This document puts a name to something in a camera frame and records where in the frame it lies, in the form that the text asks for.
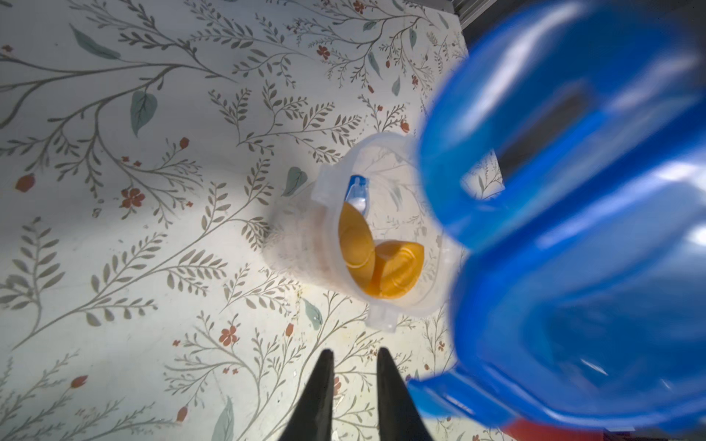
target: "red flower pattern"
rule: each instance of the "red flower pattern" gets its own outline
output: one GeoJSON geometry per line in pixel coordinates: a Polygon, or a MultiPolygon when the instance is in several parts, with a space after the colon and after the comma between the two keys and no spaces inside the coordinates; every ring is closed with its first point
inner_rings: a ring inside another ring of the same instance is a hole
{"type": "Polygon", "coordinates": [[[22,193],[27,193],[30,188],[35,186],[35,175],[26,174],[19,178],[15,183],[15,189],[21,191],[22,193]]]}
{"type": "Polygon", "coordinates": [[[331,56],[331,53],[328,51],[328,48],[326,46],[319,46],[318,51],[316,51],[316,53],[321,55],[325,60],[328,60],[328,57],[331,56]]]}
{"type": "Polygon", "coordinates": [[[122,190],[120,194],[122,194],[123,198],[125,198],[121,207],[125,208],[142,207],[142,201],[145,200],[145,195],[140,193],[139,188],[132,188],[130,191],[126,188],[125,190],[122,190]]]}
{"type": "Polygon", "coordinates": [[[218,341],[223,343],[223,346],[230,346],[231,344],[236,343],[238,340],[240,340],[238,337],[235,337],[236,331],[237,328],[235,326],[231,326],[227,330],[222,330],[221,336],[218,337],[218,341]]]}
{"type": "Polygon", "coordinates": [[[88,375],[81,375],[80,377],[76,377],[71,381],[71,389],[78,389],[79,387],[83,386],[86,383],[86,380],[88,379],[88,375]]]}
{"type": "Polygon", "coordinates": [[[179,409],[179,412],[176,413],[176,421],[177,423],[180,423],[186,419],[186,414],[189,412],[189,410],[186,408],[186,406],[182,407],[179,409]]]}

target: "floral patterned surface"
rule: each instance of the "floral patterned surface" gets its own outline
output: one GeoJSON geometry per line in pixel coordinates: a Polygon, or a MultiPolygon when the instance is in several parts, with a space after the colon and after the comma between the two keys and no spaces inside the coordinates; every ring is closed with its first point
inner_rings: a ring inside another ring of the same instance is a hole
{"type": "MultiPolygon", "coordinates": [[[[276,440],[324,348],[334,439],[377,439],[380,346],[407,377],[451,367],[443,310],[375,332],[362,303],[260,251],[273,204],[320,163],[417,132],[466,54],[456,17],[404,0],[0,0],[0,45],[0,440],[276,440]]],[[[501,186],[494,158],[477,176],[480,196],[501,186]]]]}

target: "leaf pattern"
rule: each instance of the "leaf pattern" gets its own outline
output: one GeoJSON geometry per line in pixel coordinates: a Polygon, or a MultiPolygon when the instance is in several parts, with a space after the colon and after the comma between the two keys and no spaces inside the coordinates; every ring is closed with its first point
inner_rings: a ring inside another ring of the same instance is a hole
{"type": "MultiPolygon", "coordinates": [[[[466,56],[452,16],[404,0],[16,6],[0,0],[0,439],[274,441],[324,348],[334,430],[375,439],[381,346],[403,377],[454,364],[444,310],[381,333],[364,303],[261,255],[320,164],[419,135],[466,56]]],[[[389,180],[371,228],[428,243],[428,281],[445,239],[396,173],[406,159],[368,159],[389,180]]],[[[502,190],[493,155],[467,178],[477,197],[502,190]]]]}
{"type": "Polygon", "coordinates": [[[73,36],[76,37],[76,42],[78,43],[78,45],[84,48],[87,52],[109,60],[120,59],[119,53],[115,52],[114,50],[108,49],[107,47],[101,46],[100,44],[93,41],[93,38],[87,36],[75,27],[71,26],[71,29],[73,31],[73,36]]]}
{"type": "Polygon", "coordinates": [[[130,123],[135,136],[146,123],[150,122],[156,111],[156,96],[141,90],[133,93],[132,104],[130,105],[130,123]]]}

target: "blue plastic container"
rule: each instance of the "blue plastic container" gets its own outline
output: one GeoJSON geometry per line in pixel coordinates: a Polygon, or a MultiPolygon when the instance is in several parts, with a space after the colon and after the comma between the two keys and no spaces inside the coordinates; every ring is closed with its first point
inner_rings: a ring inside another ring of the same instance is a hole
{"type": "Polygon", "coordinates": [[[472,253],[449,307],[459,363],[409,384],[427,415],[673,432],[706,416],[702,55],[619,5],[516,15],[429,118],[422,184],[472,253]],[[464,180],[491,150],[505,191],[475,200],[464,180]]]}

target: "blue clip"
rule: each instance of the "blue clip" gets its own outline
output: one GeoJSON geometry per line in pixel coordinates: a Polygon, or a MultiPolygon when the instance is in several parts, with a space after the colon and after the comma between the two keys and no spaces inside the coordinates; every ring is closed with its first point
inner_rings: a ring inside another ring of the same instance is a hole
{"type": "Polygon", "coordinates": [[[346,192],[345,201],[353,208],[358,210],[363,217],[367,216],[370,208],[370,200],[368,194],[368,180],[359,174],[351,176],[348,182],[348,191],[346,192]]]}

